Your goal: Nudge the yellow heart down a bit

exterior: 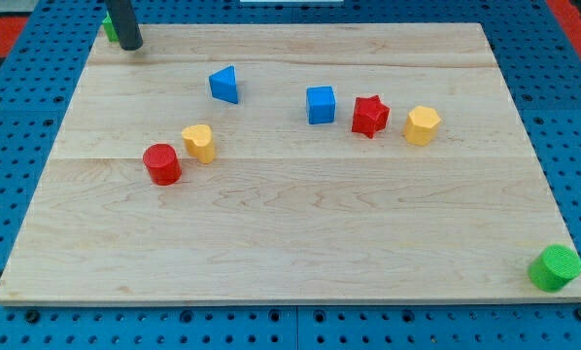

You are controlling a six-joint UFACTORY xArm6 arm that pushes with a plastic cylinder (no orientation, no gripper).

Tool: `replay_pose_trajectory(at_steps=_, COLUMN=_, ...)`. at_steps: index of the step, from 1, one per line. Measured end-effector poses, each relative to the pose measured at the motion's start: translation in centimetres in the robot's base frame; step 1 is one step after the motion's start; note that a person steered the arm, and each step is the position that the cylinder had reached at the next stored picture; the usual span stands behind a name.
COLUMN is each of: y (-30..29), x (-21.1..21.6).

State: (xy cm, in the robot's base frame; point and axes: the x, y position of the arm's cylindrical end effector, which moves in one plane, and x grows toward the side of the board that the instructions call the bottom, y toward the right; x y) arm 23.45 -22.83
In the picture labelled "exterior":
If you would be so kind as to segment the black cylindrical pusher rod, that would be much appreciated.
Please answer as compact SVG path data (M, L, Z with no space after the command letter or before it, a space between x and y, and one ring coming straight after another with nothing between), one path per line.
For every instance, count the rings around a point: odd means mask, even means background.
M120 47L125 51L136 51L143 46L137 17L131 0L105 0L105 5Z

